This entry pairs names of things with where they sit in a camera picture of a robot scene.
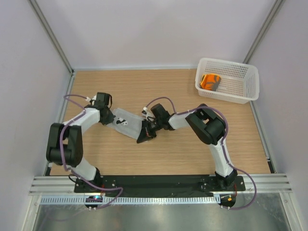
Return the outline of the grey cloth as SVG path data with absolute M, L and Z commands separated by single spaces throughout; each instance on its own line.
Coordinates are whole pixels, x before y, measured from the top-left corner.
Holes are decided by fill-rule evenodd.
M 144 118 L 121 108 L 114 109 L 112 113 L 115 116 L 114 120 L 107 127 L 137 140 L 141 133 Z

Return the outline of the orange grey giraffe towel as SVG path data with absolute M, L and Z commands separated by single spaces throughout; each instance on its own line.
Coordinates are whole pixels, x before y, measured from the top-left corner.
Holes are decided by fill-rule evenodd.
M 204 90 L 216 91 L 220 82 L 221 77 L 217 74 L 203 74 L 199 85 Z

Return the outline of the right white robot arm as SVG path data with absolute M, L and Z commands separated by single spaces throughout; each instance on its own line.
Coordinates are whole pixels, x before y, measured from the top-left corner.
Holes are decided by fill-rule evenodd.
M 224 191 L 234 186 L 238 173 L 230 166 L 229 154 L 225 147 L 226 122 L 213 109 L 209 109 L 203 103 L 186 113 L 170 114 L 158 103 L 151 108 L 150 115 L 147 108 L 144 108 L 142 113 L 146 118 L 141 122 L 137 143 L 155 138 L 156 132 L 161 129 L 173 131 L 190 127 L 199 140 L 210 149 L 215 162 L 217 186 Z

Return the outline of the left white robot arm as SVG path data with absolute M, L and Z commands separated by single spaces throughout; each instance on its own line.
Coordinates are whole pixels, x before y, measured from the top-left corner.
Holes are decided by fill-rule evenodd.
M 112 96 L 98 92 L 92 98 L 68 94 L 64 99 L 81 109 L 81 112 L 63 123 L 50 126 L 46 159 L 48 162 L 63 166 L 92 193 L 102 189 L 102 178 L 98 168 L 91 165 L 83 156 L 83 134 L 93 125 L 109 125 L 115 115 L 111 111 Z

